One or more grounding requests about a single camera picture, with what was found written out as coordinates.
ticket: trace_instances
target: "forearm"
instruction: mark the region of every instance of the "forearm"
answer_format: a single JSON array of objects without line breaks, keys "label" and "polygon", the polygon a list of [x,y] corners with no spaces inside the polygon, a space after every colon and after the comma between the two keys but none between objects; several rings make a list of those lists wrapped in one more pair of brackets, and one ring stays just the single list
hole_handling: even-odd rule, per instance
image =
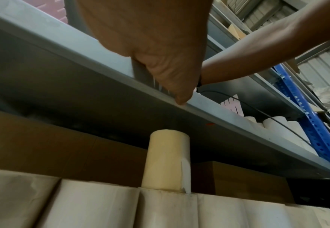
[{"label": "forearm", "polygon": [[304,11],[251,33],[204,61],[201,82],[222,82],[260,72],[294,58],[328,39],[330,0],[323,0],[320,4],[310,5]]}]

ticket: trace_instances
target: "pink plastic object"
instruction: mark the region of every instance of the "pink plastic object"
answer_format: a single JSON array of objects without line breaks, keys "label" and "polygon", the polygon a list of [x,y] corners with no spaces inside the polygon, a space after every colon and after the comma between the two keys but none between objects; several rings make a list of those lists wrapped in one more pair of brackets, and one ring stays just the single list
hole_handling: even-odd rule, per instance
[{"label": "pink plastic object", "polygon": [[64,0],[23,0],[67,24]]},{"label": "pink plastic object", "polygon": [[244,112],[243,112],[243,109],[241,108],[240,101],[238,101],[236,99],[229,98],[226,101],[221,102],[220,105],[239,114],[240,116],[244,116]]}]

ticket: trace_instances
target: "skin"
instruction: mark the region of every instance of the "skin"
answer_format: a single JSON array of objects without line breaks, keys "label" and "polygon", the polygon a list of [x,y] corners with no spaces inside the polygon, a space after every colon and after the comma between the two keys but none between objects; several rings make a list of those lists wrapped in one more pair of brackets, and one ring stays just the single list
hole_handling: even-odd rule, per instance
[{"label": "skin", "polygon": [[144,64],[178,104],[191,98],[200,74],[203,85],[237,79],[330,40],[330,0],[318,0],[202,63],[212,1],[77,1],[99,42]]}]

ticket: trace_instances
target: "perforated blue beam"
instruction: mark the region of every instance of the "perforated blue beam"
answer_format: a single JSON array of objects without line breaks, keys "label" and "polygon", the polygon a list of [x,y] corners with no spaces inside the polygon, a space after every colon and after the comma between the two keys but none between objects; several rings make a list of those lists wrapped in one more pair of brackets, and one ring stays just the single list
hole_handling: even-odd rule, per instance
[{"label": "perforated blue beam", "polygon": [[315,148],[318,155],[330,162],[330,133],[326,129],[323,122],[315,114],[310,105],[292,81],[289,74],[284,67],[279,64],[274,66],[277,73],[282,80],[276,84],[279,90],[293,102],[298,104],[306,113],[304,117],[298,119],[301,127],[304,129],[306,135],[309,137],[312,146]]}]

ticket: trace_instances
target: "black cable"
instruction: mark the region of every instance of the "black cable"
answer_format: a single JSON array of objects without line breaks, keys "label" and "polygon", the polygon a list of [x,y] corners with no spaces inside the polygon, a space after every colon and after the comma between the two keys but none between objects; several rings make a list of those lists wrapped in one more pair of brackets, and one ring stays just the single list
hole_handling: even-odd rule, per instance
[{"label": "black cable", "polygon": [[205,93],[205,92],[213,92],[213,93],[222,94],[222,95],[225,95],[225,96],[227,96],[227,97],[231,97],[231,98],[233,98],[233,99],[236,99],[236,100],[240,101],[240,102],[243,103],[243,104],[246,104],[246,105],[249,106],[250,108],[252,108],[252,109],[258,111],[259,113],[261,113],[261,114],[263,114],[263,115],[265,115],[265,116],[267,116],[267,117],[269,117],[270,119],[272,119],[273,121],[277,122],[278,124],[280,124],[280,125],[283,126],[284,128],[288,129],[289,131],[291,131],[292,133],[294,133],[297,137],[301,138],[304,142],[306,142],[307,144],[309,144],[312,148],[314,148],[314,147],[311,145],[311,143],[310,143],[309,141],[307,141],[306,139],[304,139],[303,137],[301,137],[300,135],[298,135],[296,132],[294,132],[293,130],[291,130],[291,129],[288,128],[287,126],[283,125],[280,121],[277,121],[276,119],[274,119],[274,118],[271,117],[270,115],[268,115],[268,114],[266,114],[265,112],[263,112],[263,111],[261,111],[261,110],[255,108],[255,107],[253,107],[253,106],[247,104],[246,102],[241,101],[240,99],[238,99],[238,98],[236,98],[236,97],[233,97],[233,96],[230,96],[230,95],[228,95],[228,94],[225,94],[225,93],[222,93],[222,92],[218,92],[218,91],[205,90],[205,91],[200,92],[200,94],[203,94],[203,93]]}]

